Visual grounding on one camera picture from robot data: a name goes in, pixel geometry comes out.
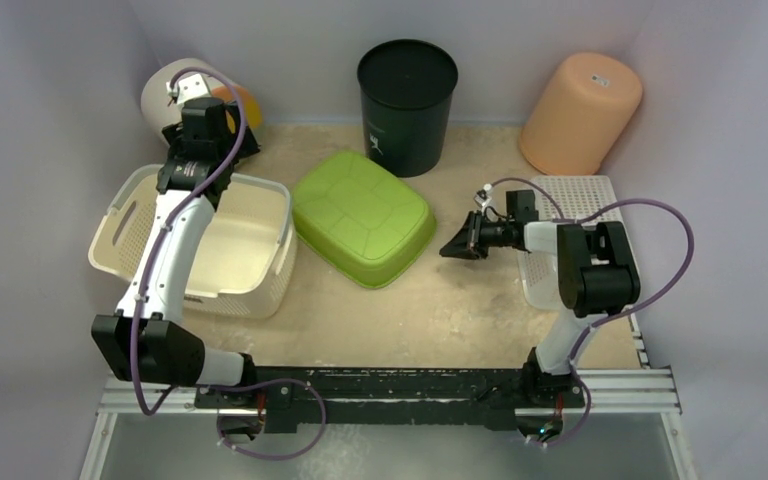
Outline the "cream perforated laundry basket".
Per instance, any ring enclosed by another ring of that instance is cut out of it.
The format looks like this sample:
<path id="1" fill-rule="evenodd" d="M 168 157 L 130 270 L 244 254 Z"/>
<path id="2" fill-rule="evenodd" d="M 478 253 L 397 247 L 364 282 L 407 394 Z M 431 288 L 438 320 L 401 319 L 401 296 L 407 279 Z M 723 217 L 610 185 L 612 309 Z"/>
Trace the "cream perforated laundry basket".
<path id="1" fill-rule="evenodd" d="M 135 280 L 157 218 L 160 169 L 158 164 L 137 169 L 117 192 L 88 251 L 95 269 Z M 273 315 L 289 284 L 297 246 L 287 187 L 233 174 L 199 243 L 182 307 L 228 317 Z"/>

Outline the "dark navy round bin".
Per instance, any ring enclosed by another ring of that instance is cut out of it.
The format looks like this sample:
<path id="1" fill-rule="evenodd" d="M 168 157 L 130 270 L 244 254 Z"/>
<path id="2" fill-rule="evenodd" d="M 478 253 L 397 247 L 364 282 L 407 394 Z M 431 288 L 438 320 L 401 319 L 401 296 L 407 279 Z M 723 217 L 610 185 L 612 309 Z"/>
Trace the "dark navy round bin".
<path id="1" fill-rule="evenodd" d="M 459 72 L 441 47 L 396 39 L 367 51 L 356 70 L 366 156 L 397 177 L 439 162 Z"/>

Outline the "white perforated strainer basket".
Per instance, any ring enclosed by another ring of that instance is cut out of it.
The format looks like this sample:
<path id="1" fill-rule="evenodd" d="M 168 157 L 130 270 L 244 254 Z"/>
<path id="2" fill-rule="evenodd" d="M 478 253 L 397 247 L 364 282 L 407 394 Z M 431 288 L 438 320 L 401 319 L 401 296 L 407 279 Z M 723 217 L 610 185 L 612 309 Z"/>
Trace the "white perforated strainer basket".
<path id="1" fill-rule="evenodd" d="M 617 201 L 612 182 L 605 175 L 539 175 L 534 177 L 532 182 L 556 201 L 566 219 L 589 217 L 597 210 Z M 555 258 L 539 252 L 519 252 L 517 261 L 526 302 L 541 310 L 562 309 Z"/>

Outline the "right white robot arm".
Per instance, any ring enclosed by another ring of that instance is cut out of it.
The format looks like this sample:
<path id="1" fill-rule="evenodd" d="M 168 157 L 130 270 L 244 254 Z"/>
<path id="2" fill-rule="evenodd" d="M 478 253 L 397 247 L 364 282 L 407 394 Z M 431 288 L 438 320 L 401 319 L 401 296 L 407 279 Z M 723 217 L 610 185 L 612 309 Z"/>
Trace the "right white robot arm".
<path id="1" fill-rule="evenodd" d="M 638 301 L 641 285 L 625 227 L 618 221 L 582 226 L 542 221 L 531 190 L 506 194 L 506 214 L 492 219 L 485 209 L 468 213 L 454 237 L 439 250 L 445 258 L 478 260 L 492 247 L 555 257 L 562 309 L 547 336 L 523 365 L 521 392 L 536 407 L 574 385 L 573 367 L 595 323 Z"/>

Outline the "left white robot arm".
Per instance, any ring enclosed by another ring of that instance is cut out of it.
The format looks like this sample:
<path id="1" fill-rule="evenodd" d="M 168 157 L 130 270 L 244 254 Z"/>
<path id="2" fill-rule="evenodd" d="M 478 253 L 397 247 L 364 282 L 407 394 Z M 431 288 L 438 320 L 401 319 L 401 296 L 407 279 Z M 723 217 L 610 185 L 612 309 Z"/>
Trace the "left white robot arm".
<path id="1" fill-rule="evenodd" d="M 157 168 L 154 220 L 143 255 L 113 314 L 97 315 L 91 327 L 117 379 L 219 388 L 235 409 L 257 399 L 250 355 L 209 348 L 181 325 L 197 250 L 230 184 L 245 131 L 238 103 L 217 97 L 186 101 L 180 122 L 163 128 L 170 146 Z"/>

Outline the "lime green basin tray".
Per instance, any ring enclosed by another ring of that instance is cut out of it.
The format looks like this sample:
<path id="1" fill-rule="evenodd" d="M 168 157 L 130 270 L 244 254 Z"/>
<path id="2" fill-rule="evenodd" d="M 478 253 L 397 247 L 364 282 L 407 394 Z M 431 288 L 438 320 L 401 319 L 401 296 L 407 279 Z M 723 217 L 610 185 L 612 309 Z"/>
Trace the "lime green basin tray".
<path id="1" fill-rule="evenodd" d="M 356 284 L 384 288 L 422 255 L 437 220 L 430 203 L 363 154 L 340 151 L 294 186 L 301 240 Z"/>

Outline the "orange plastic bucket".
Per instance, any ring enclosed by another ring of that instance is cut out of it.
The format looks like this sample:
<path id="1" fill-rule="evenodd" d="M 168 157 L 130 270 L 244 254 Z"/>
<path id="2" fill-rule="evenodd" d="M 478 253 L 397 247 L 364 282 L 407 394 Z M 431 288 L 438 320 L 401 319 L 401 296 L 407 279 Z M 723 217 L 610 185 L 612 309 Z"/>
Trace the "orange plastic bucket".
<path id="1" fill-rule="evenodd" d="M 564 59 L 519 136 L 525 160 L 554 176 L 597 173 L 643 97 L 639 75 L 596 52 Z"/>

